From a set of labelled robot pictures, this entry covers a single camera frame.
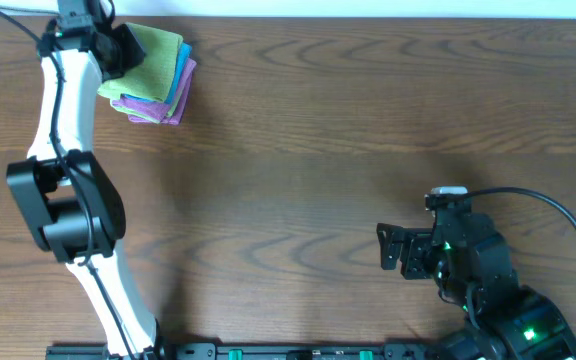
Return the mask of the green microfiber cloth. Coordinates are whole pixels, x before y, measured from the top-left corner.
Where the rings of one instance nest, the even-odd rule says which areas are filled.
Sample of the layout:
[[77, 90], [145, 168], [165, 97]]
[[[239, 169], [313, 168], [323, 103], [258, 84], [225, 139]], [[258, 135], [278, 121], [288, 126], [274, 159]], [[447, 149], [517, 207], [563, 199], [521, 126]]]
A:
[[98, 94], [118, 100], [122, 94], [164, 102], [172, 86], [183, 37], [157, 28], [127, 23], [145, 50], [143, 62], [121, 78], [105, 81]]

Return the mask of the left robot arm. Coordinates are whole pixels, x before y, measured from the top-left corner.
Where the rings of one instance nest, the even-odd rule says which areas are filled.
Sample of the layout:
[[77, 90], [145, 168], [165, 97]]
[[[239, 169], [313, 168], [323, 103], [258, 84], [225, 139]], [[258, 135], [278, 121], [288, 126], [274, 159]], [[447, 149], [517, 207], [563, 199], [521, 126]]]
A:
[[145, 52], [126, 24], [66, 20], [39, 40], [44, 89], [39, 126], [24, 161], [6, 181], [40, 250], [77, 278], [106, 334], [98, 351], [49, 349], [71, 359], [164, 359], [166, 346], [127, 264], [122, 199], [93, 153], [97, 91], [140, 65]]

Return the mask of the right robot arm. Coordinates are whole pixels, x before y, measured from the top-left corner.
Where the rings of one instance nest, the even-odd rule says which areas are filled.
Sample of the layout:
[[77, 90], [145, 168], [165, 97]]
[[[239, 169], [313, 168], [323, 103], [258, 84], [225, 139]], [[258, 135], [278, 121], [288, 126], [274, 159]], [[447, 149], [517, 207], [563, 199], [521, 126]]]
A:
[[460, 307], [464, 326], [428, 347], [428, 359], [574, 359], [576, 338], [557, 306], [521, 285], [506, 240], [482, 213], [441, 210], [430, 229], [380, 223], [385, 270], [431, 279]]

